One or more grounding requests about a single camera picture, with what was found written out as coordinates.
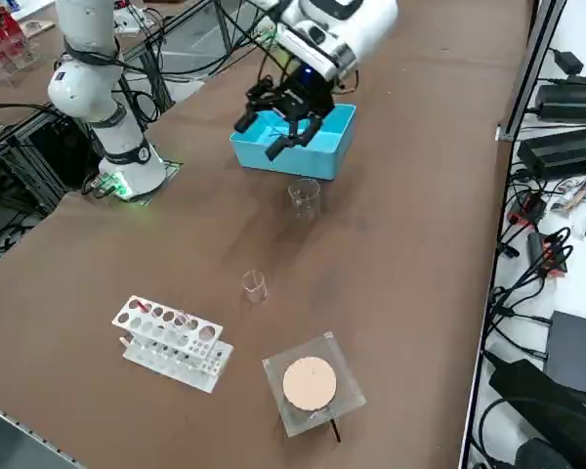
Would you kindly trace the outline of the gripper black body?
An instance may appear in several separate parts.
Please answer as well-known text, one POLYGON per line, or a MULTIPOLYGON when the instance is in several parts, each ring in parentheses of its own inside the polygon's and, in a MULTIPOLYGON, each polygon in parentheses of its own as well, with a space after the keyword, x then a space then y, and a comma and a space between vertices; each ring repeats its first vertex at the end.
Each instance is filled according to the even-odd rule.
POLYGON ((307 119, 310 115, 325 117, 333 108, 333 80, 308 65, 298 66, 275 89, 274 108, 285 119, 307 119))

